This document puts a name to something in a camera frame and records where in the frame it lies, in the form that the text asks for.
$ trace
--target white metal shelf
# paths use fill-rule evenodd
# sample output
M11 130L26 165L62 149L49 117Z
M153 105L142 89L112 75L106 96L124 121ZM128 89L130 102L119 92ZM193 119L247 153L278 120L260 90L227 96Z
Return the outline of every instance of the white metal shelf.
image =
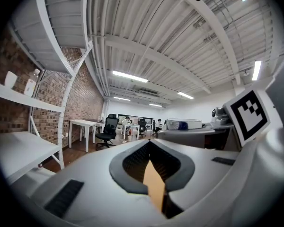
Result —
M0 166L9 184L61 149L29 132L0 134Z
M42 102L38 99L29 97L27 95L24 95L22 93L16 92L2 84L0 84L0 97L7 99L9 101L13 101L19 104L24 104L24 105L28 105L31 107L36 107L36 108L42 108L42 109L47 109L47 110L53 110L53 111L57 111L57 112L62 112L62 108L52 105L52 104L48 104L45 102Z

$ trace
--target fluorescent light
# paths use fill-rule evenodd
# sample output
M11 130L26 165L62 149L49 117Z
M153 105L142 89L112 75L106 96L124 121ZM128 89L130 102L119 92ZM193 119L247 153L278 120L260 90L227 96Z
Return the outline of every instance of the fluorescent light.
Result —
M192 96L190 96L190 95L187 95L187 94L185 94L185 93L179 92L178 94L181 95L181 96L187 97L187 98L189 98L189 99L194 99L194 97L192 97Z
M151 106L162 107L161 105L150 104Z
M129 79L133 79L133 80L137 80L137 81L141 81L141 82L148 82L147 79L139 78L139 77L129 75L129 74L126 74L126 73L122 73L122 72L119 72L119 71L116 71L116 70L113 71L113 74L120 76L120 77L125 77L125 78L129 78Z
M256 61L255 62L254 74L252 76L253 81L257 80L257 77L258 77L259 72L260 72L261 64L262 64L262 61Z
M130 101L130 99L125 99L125 98L121 98L121 97L114 97L115 99L121 99L121 100L125 100L125 101Z

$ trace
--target black rubber pad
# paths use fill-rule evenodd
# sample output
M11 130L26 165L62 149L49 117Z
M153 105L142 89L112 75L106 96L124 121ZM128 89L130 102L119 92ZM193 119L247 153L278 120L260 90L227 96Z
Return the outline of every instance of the black rubber pad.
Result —
M84 185L83 182L70 180L50 202L45 206L45 209L55 216L62 218L72 202L75 200L80 189Z
M232 166L235 163L236 160L222 158L222 157L215 157L214 159L212 159L212 161Z

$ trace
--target wooden floor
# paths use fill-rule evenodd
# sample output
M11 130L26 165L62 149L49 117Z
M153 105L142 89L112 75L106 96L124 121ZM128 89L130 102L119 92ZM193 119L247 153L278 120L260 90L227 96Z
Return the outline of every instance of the wooden floor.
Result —
M130 141L135 141L137 138L135 137L136 132L134 131L134 136L126 136L125 140L130 142ZM151 136L152 131L149 131L146 133L146 137L143 137L143 139L154 139L155 137ZM89 136L89 151L85 152L85 138L82 138L82 141L76 141L72 143L71 147L72 148L66 148L65 151L63 152L63 159L64 159L64 165L67 166L73 161L79 159L81 156L84 156L86 154L92 154L92 152L96 151L96 144L97 142L101 142L99 139L96 138L96 143L93 144L93 137L92 134ZM117 136L115 140L112 140L112 142L116 146L112 147L117 147L118 145L123 144L123 135L121 135L121 131L117 132ZM44 168L52 171L52 172L59 172L60 171L60 165L55 161L51 160L48 163L44 165ZM144 174L144 181L143 184L148 186L148 195L151 198L151 201L153 204L161 211L162 209L162 201L163 201L163 195L164 195L164 189L165 189L165 184L162 181L161 177L157 173L157 171L154 169L151 161L149 161L145 174Z

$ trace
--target table leg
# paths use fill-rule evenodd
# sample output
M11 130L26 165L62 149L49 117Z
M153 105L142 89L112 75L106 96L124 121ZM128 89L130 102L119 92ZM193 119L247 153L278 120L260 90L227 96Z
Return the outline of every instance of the table leg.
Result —
M95 144L96 139L96 125L93 126L93 143Z
M82 140L82 129L83 129L83 126L80 126L80 136L79 136L80 141Z
M68 147L71 148L71 131L72 131L72 122L70 123L70 131L68 133Z
M89 151L89 126L85 126L84 136L85 136L85 151L88 152Z

